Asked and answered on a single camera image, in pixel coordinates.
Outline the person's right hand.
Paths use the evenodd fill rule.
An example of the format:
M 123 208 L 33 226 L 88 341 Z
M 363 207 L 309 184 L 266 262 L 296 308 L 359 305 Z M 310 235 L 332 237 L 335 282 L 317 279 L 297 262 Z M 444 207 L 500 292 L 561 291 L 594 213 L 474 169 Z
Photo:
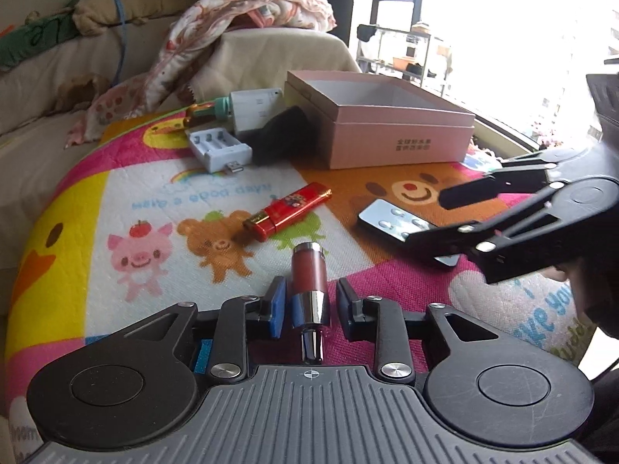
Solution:
M 579 315 L 606 335 L 618 337 L 618 259 L 603 254 L 581 257 L 541 272 L 549 279 L 569 281 Z

